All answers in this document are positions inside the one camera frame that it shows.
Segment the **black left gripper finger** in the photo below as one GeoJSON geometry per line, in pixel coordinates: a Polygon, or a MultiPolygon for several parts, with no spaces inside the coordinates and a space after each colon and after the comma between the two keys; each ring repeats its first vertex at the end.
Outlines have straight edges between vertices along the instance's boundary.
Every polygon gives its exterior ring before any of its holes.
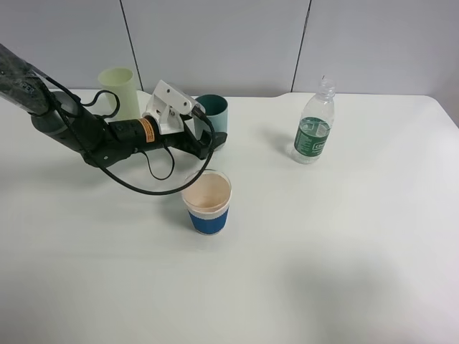
{"type": "Polygon", "coordinates": [[[179,151],[189,153],[199,160],[204,160],[209,155],[209,150],[216,150],[225,144],[227,134],[216,132],[214,138],[210,132],[202,131],[202,136],[198,139],[193,132],[185,130],[184,132],[168,134],[168,147],[175,148],[179,151]]]}

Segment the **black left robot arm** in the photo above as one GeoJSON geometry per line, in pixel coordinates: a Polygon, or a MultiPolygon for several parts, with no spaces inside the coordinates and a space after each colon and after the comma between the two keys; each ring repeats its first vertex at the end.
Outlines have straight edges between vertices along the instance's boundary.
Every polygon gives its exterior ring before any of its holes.
{"type": "Polygon", "coordinates": [[[194,118],[204,123],[204,106],[170,84],[159,81],[140,118],[115,120],[92,114],[88,104],[60,85],[50,91],[52,78],[1,47],[1,96],[26,110],[41,133],[78,152],[91,166],[105,168],[135,153],[175,148],[200,160],[226,142],[224,131],[195,136],[186,125],[194,118]]]}

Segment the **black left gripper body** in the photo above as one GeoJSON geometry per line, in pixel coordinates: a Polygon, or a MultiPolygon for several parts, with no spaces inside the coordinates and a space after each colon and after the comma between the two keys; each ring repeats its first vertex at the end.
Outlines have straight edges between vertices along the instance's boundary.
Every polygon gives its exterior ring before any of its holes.
{"type": "Polygon", "coordinates": [[[113,121],[108,127],[118,142],[132,149],[154,151],[166,147],[166,140],[154,118],[113,121]]]}

